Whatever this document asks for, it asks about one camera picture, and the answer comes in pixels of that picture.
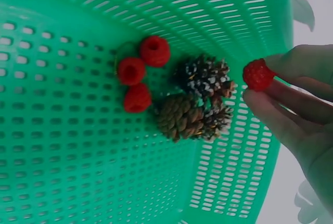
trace perforated plastic surface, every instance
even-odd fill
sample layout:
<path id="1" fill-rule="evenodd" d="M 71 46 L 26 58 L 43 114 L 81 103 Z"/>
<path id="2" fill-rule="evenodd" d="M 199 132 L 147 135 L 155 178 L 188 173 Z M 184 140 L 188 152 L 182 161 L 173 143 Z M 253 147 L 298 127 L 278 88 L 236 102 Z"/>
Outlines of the perforated plastic surface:
<path id="1" fill-rule="evenodd" d="M 0 0 L 0 223 L 254 223 L 278 142 L 241 99 L 254 58 L 291 47 L 289 0 Z M 225 58 L 238 84 L 214 144 L 124 112 L 113 51 L 150 34 L 172 61 Z"/>

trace raspberry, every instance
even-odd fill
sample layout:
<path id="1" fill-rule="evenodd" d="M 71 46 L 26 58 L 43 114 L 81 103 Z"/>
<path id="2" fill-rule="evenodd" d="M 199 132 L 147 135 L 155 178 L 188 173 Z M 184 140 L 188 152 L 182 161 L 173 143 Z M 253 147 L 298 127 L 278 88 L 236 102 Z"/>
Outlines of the raspberry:
<path id="1" fill-rule="evenodd" d="M 144 83 L 131 86 L 126 93 L 124 108 L 128 113 L 141 113 L 151 105 L 151 94 Z"/>
<path id="2" fill-rule="evenodd" d="M 143 40 L 140 55 L 147 65 L 160 68 L 170 60 L 171 52 L 167 40 L 153 35 Z"/>
<path id="3" fill-rule="evenodd" d="M 249 89 L 256 92 L 264 91 L 272 83 L 276 73 L 271 71 L 264 59 L 254 60 L 243 70 L 243 79 Z"/>
<path id="4" fill-rule="evenodd" d="M 142 81 L 145 74 L 145 63 L 140 58 L 127 57 L 119 63 L 118 77 L 122 84 L 136 85 Z"/>

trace fingernail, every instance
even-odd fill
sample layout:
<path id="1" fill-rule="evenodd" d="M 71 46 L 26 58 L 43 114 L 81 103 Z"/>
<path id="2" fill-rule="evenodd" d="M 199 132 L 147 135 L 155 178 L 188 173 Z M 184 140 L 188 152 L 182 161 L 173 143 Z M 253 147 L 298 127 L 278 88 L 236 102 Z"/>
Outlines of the fingernail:
<path id="1" fill-rule="evenodd" d="M 281 63 L 282 57 L 283 57 L 283 54 L 265 57 L 265 62 L 266 62 L 267 67 L 269 67 L 273 71 L 276 71 L 276 69 L 279 67 L 279 64 Z"/>

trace hand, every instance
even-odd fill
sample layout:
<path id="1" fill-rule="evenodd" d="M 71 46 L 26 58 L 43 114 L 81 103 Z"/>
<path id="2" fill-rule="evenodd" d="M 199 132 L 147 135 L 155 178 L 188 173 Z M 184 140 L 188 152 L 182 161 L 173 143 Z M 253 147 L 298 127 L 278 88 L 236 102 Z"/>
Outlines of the hand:
<path id="1" fill-rule="evenodd" d="M 333 45 L 301 45 L 265 60 L 283 80 L 333 102 Z M 333 106 L 276 80 L 265 92 L 246 90 L 244 100 L 295 155 L 333 215 Z"/>

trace pine cone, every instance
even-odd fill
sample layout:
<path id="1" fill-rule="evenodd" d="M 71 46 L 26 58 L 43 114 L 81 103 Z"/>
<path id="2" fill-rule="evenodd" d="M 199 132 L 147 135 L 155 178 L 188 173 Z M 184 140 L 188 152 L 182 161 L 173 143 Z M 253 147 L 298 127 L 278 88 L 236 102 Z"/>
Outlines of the pine cone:
<path id="1" fill-rule="evenodd" d="M 229 66 L 215 57 L 204 55 L 180 63 L 174 73 L 174 81 L 186 93 L 199 96 L 206 102 L 214 96 L 230 97 L 235 83 L 227 76 Z"/>
<path id="2" fill-rule="evenodd" d="M 213 142 L 218 138 L 225 128 L 229 125 L 233 110 L 224 106 L 222 101 L 206 109 L 203 114 L 200 131 L 194 136 L 194 139 L 203 138 L 206 141 Z"/>
<path id="3" fill-rule="evenodd" d="M 169 95 L 158 109 L 157 123 L 166 137 L 177 142 L 197 134 L 203 127 L 203 116 L 203 108 L 192 95 Z"/>

